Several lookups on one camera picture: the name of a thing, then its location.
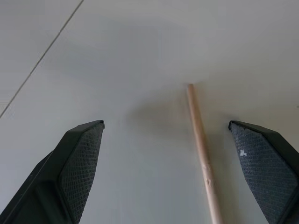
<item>wooden stick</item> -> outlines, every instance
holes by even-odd
[[[224,224],[221,217],[220,208],[215,191],[215,182],[212,167],[207,152],[206,135],[202,125],[198,100],[193,84],[188,84],[188,101],[192,125],[194,129],[199,160],[202,167],[203,177],[205,179],[206,194],[209,203],[210,213],[213,224]]]

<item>white floor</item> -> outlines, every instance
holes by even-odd
[[[193,82],[226,223],[266,224],[227,126],[262,125],[299,149],[298,9],[290,0],[85,0],[0,120],[0,208],[65,131],[103,119],[81,224],[211,223],[186,103]]]

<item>wooden dowel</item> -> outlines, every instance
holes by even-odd
[[[207,152],[206,135],[201,121],[198,100],[193,84],[188,84],[188,101],[199,160],[205,180],[206,194],[209,203],[212,224],[224,224],[215,191],[213,171]]]

